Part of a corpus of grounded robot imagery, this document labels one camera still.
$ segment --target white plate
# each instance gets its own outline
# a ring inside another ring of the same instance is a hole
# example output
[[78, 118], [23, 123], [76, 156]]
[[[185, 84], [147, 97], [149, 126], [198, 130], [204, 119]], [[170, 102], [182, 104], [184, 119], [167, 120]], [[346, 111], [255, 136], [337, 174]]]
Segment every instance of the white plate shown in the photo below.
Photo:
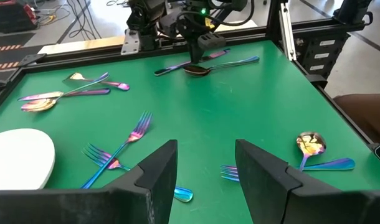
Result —
[[42, 189], [54, 158], [53, 141], [42, 131], [22, 128], [0, 133], [0, 190]]

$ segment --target fork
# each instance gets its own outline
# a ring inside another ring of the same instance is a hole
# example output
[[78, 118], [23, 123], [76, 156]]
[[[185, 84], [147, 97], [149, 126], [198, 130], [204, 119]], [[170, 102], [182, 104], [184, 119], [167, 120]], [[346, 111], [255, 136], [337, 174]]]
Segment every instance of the fork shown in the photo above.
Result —
[[89, 189], [90, 186], [92, 186], [92, 184], [100, 176], [100, 174], [102, 174], [102, 172], [111, 163], [111, 161], [114, 159], [114, 157], [116, 157], [127, 144], [129, 144], [131, 142], [135, 142], [135, 141], [141, 139], [145, 135], [146, 130], [147, 130], [148, 126], [150, 125], [152, 117], [153, 117], [152, 113], [147, 112], [147, 111], [143, 112], [143, 114], [141, 115], [141, 117], [138, 121], [138, 124], [136, 125], [134, 130], [130, 133], [130, 135], [128, 136], [128, 139], [112, 154], [112, 156], [106, 161], [106, 163], [104, 163], [104, 165], [101, 166], [101, 168], [95, 173], [95, 175], [93, 175], [93, 177], [88, 179], [86, 181], [86, 183], [84, 183], [81, 186], [81, 189]]
[[[356, 163], [353, 159], [342, 158], [321, 164], [305, 166], [303, 170], [353, 170]], [[239, 182], [236, 166], [221, 165], [222, 178]]]
[[[87, 149], [84, 149], [82, 153], [87, 156], [89, 159], [91, 159], [94, 163], [96, 163], [98, 166], [102, 166], [106, 161], [111, 158], [111, 154], [101, 150], [100, 148], [89, 144]], [[124, 165], [120, 164], [120, 161], [117, 158], [113, 158], [113, 160], [110, 162], [110, 164], [107, 166], [107, 169], [124, 169], [126, 171], [129, 171], [130, 168]], [[175, 187], [174, 195], [176, 199], [178, 199], [181, 202], [190, 202], [193, 196], [193, 193], [190, 189], [186, 189], [184, 187]]]

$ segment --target concrete floor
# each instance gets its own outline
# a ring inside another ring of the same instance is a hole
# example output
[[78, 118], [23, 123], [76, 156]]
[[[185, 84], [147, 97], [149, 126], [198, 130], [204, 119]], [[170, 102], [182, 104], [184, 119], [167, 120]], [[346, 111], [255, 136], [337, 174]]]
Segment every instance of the concrete floor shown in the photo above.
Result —
[[[314, 19], [323, 19], [331, 16], [333, 11], [341, 7], [341, 0], [289, 0], [290, 14], [292, 22], [309, 21]], [[100, 35], [113, 37], [123, 35], [127, 28], [126, 20], [130, 15], [129, 8], [121, 6], [106, 6], [108, 0], [80, 0], [82, 7], [88, 2], [88, 10], [93, 17], [93, 21]], [[56, 0], [45, 3], [41, 9], [51, 9], [59, 4], [65, 3], [65, 0]], [[262, 0], [255, 0], [256, 8], [252, 20], [258, 26], [265, 26], [267, 22], [268, 6], [262, 4]], [[80, 12], [80, 6], [75, 3], [77, 11]], [[242, 12], [233, 12], [226, 19], [226, 22], [241, 21], [249, 15], [249, 5]], [[331, 96], [344, 95], [349, 93], [380, 93], [380, 51], [366, 44], [361, 39], [367, 38], [371, 42], [380, 46], [380, 0], [372, 0], [369, 10], [374, 14], [374, 22], [367, 26], [358, 34], [351, 34], [344, 49], [335, 64], [331, 75], [328, 79], [326, 91]], [[57, 18], [63, 17], [67, 12], [59, 10]], [[73, 23], [75, 16], [71, 13], [65, 19], [53, 24], [42, 26], [38, 30], [33, 30], [36, 35], [28, 41], [26, 47], [34, 45], [49, 45], [56, 43], [66, 43], [83, 40], [81, 35], [70, 38], [66, 35], [61, 38], [66, 30]], [[68, 32], [77, 30], [78, 22], [74, 24]]]

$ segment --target cutlery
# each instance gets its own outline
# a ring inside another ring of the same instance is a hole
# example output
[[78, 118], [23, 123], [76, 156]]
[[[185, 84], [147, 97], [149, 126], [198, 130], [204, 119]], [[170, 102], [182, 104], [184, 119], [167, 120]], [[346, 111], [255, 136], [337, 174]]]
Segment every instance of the cutlery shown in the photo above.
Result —
[[[100, 148], [89, 144], [88, 148], [82, 151], [89, 159], [91, 159], [98, 166], [104, 165], [104, 163], [111, 158], [111, 154], [101, 150]], [[120, 164], [120, 161], [117, 158], [113, 158], [110, 164], [107, 166], [107, 169], [112, 170], [120, 168], [126, 171], [129, 171], [130, 168]], [[193, 193], [190, 189], [185, 189], [184, 187], [175, 187], [174, 197], [181, 202], [191, 201]]]
[[306, 161], [311, 156], [316, 156], [326, 151], [326, 142], [316, 132], [304, 132], [297, 137], [297, 145], [303, 153], [303, 159], [299, 170], [302, 171]]
[[31, 96], [25, 96], [18, 99], [18, 101], [26, 101], [26, 100], [39, 100], [44, 98], [57, 98], [60, 96], [88, 96], [88, 95], [106, 95], [109, 94], [111, 90], [109, 88], [98, 89], [98, 90], [84, 90], [84, 91], [74, 91], [69, 94], [64, 95], [61, 91], [54, 91], [50, 93], [42, 93]]
[[[78, 73], [78, 72], [75, 72], [74, 74], [70, 75], [69, 77], [67, 77], [63, 81], [66, 81], [66, 80], [82, 80], [85, 82], [94, 81], [94, 80], [90, 80], [90, 79], [85, 78], [81, 73]], [[106, 81], [102, 81], [101, 83], [106, 84], [106, 85], [111, 85], [111, 86], [114, 86], [115, 88], [119, 88], [119, 89], [125, 90], [125, 91], [130, 89], [130, 86], [128, 84], [125, 84], [125, 83], [106, 82]]]
[[183, 69], [185, 72], [188, 74], [194, 76], [194, 77], [204, 77], [208, 75], [212, 70], [219, 69], [219, 68], [227, 68], [227, 67], [233, 67], [233, 66], [239, 66], [239, 65], [246, 65], [249, 63], [254, 63], [258, 62], [259, 57], [258, 56], [253, 56], [251, 58], [247, 58], [244, 60], [239, 60], [236, 62], [227, 62], [227, 63], [222, 63], [220, 65], [214, 65], [209, 68], [204, 68], [198, 65], [187, 65]]
[[86, 181], [81, 186], [81, 189], [89, 189], [90, 186], [96, 181], [96, 179], [100, 176], [100, 174], [107, 168], [107, 166], [111, 163], [111, 161], [121, 152], [121, 150], [129, 143], [135, 142], [139, 139], [141, 139], [150, 125], [151, 119], [153, 117], [152, 113], [149, 113], [147, 111], [143, 112], [141, 115], [138, 124], [134, 128], [134, 130], [130, 133], [128, 136], [128, 139], [112, 154], [112, 156], [104, 163], [103, 166], [93, 175], [90, 179]]
[[94, 85], [94, 84], [96, 84], [98, 82], [103, 81], [104, 79], [106, 79], [108, 77], [109, 77], [109, 74], [108, 74], [108, 72], [106, 72], [102, 76], [100, 76], [98, 79], [94, 80], [93, 82], [91, 82], [91, 83], [89, 83], [87, 85], [81, 86], [79, 88], [76, 88], [76, 89], [74, 89], [72, 91], [66, 92], [66, 93], [64, 93], [63, 95], [59, 96], [56, 99], [45, 98], [45, 99], [40, 99], [40, 100], [32, 100], [32, 101], [30, 101], [30, 102], [22, 105], [21, 106], [21, 110], [23, 110], [23, 111], [30, 111], [30, 112], [37, 112], [37, 111], [48, 110], [51, 107], [53, 107], [54, 105], [56, 105], [57, 101], [59, 99], [61, 99], [63, 96], [68, 95], [68, 94], [70, 94], [72, 92], [81, 90], [83, 88], [89, 87], [91, 85]]
[[[214, 58], [217, 58], [217, 57], [220, 57], [222, 55], [225, 55], [227, 53], [230, 52], [230, 49], [225, 49], [225, 50], [222, 50], [220, 52], [216, 52], [216, 53], [213, 53], [213, 54], [210, 54], [208, 56], [203, 56], [201, 59], [200, 59], [200, 62], [206, 62], [206, 61], [209, 61], [209, 60], [212, 60]], [[160, 69], [158, 71], [155, 71], [154, 72], [154, 75], [155, 76], [160, 76], [160, 75], [165, 75], [169, 72], [172, 72], [172, 71], [175, 71], [179, 68], [183, 68], [185, 67], [186, 65], [191, 65], [191, 61], [188, 61], [188, 62], [184, 62], [184, 63], [181, 63], [179, 65], [172, 65], [168, 68], [164, 68], [164, 69]]]
[[[303, 170], [353, 170], [355, 166], [356, 163], [353, 159], [343, 158], [324, 162], [321, 164], [305, 166]], [[237, 182], [239, 181], [239, 175], [237, 173], [236, 166], [221, 165], [221, 174], [222, 178]]]

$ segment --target black aluminum frame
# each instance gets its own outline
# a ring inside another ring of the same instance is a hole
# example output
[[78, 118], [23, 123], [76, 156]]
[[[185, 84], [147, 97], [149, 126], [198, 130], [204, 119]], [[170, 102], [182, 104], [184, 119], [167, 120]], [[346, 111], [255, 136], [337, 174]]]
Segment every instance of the black aluminum frame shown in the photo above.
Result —
[[[280, 3], [285, 0], [271, 0], [266, 27], [254, 27], [250, 29], [239, 29], [220, 32], [220, 35], [226, 38], [227, 45], [246, 44], [261, 40], [271, 40], [279, 49], [280, 45], [280, 21], [278, 12]], [[343, 34], [345, 32], [353, 32], [363, 30], [365, 24], [346, 25], [335, 19], [320, 19], [315, 21], [296, 22], [292, 24], [294, 39], [300, 37], [316, 37], [319, 35]], [[147, 52], [139, 52], [133, 55], [120, 55], [121, 45], [102, 47], [98, 49], [81, 50], [77, 52], [68, 52], [61, 54], [46, 55], [37, 61], [35, 65], [28, 65], [17, 69], [8, 79], [7, 85], [0, 89], [0, 105], [28, 73], [44, 72], [54, 69], [81, 67], [90, 64], [100, 64], [117, 62], [124, 60], [133, 60], [137, 58], [146, 58], [160, 55], [176, 54], [186, 52], [188, 50], [186, 44], [169, 40], [161, 41], [161, 48]], [[294, 64], [305, 74], [308, 72], [298, 63]], [[332, 98], [320, 86], [316, 88], [329, 102], [329, 104], [344, 118], [344, 120], [353, 128], [359, 137], [367, 144], [373, 142], [368, 136], [349, 118], [349, 116], [341, 110], [341, 108], [333, 101]]]

